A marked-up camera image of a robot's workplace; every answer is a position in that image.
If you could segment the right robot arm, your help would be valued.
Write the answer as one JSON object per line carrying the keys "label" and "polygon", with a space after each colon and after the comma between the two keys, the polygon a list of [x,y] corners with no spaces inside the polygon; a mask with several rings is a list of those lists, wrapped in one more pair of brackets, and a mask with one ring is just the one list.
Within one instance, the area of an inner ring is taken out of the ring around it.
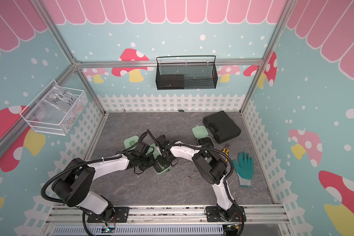
{"label": "right robot arm", "polygon": [[216,196],[216,213],[223,221],[246,222],[243,207],[232,197],[227,179],[234,171],[234,165],[228,155],[210,145],[194,146],[180,141],[169,141],[164,135],[155,140],[161,155],[159,163],[172,162],[176,158],[192,161],[201,177],[211,184]]}

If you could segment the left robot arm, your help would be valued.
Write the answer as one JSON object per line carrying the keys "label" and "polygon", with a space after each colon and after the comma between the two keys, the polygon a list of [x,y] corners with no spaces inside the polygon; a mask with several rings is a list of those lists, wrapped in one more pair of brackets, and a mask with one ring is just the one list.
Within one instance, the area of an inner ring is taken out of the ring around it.
{"label": "left robot arm", "polygon": [[91,161],[75,158],[44,184],[41,196],[47,201],[78,208],[85,214],[95,215],[102,222],[109,222],[115,218],[116,210],[109,200],[90,190],[92,182],[117,171],[136,167],[144,171],[153,165],[154,151],[155,148],[139,141],[134,149],[111,157]]}

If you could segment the black plastic tool case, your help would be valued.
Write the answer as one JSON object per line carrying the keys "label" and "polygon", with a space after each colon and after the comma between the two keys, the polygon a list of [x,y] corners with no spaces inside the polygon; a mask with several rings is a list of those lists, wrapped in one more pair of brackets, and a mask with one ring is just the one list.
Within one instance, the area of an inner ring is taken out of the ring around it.
{"label": "black plastic tool case", "polygon": [[225,111],[204,117],[203,124],[219,144],[238,137],[242,132]]}

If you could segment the black box in basket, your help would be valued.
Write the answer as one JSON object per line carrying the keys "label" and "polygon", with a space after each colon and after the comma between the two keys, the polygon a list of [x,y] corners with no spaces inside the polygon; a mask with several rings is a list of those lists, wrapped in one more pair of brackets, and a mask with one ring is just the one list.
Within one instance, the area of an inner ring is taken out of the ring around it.
{"label": "black box in basket", "polygon": [[157,75],[156,87],[158,90],[184,89],[184,75],[182,74]]}

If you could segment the green work glove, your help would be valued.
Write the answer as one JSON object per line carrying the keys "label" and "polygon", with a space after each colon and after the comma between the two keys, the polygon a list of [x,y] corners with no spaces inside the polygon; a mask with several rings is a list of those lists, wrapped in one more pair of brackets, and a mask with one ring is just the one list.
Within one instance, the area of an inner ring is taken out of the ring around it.
{"label": "green work glove", "polygon": [[254,159],[246,152],[240,152],[238,159],[233,160],[240,186],[251,188],[251,179],[254,175]]}

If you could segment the yellow handled pliers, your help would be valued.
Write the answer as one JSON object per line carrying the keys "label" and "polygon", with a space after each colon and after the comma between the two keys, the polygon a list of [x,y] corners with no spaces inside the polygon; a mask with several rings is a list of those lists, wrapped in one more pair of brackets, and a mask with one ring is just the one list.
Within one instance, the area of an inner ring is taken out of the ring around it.
{"label": "yellow handled pliers", "polygon": [[228,158],[229,158],[229,149],[230,149],[230,145],[227,143],[222,150],[222,152],[226,155],[226,157],[225,157],[226,162],[228,161]]}

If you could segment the front aluminium rail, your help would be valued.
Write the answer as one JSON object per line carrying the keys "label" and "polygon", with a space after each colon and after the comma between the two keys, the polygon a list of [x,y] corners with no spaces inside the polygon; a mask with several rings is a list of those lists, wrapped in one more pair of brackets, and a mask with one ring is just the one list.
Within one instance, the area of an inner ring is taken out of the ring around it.
{"label": "front aluminium rail", "polygon": [[[243,205],[246,224],[288,224],[282,205]],[[211,213],[206,205],[130,205],[122,210],[110,225],[145,224],[208,224],[224,223],[219,213]],[[82,212],[76,208],[55,206],[46,220],[47,225],[81,225]]]}

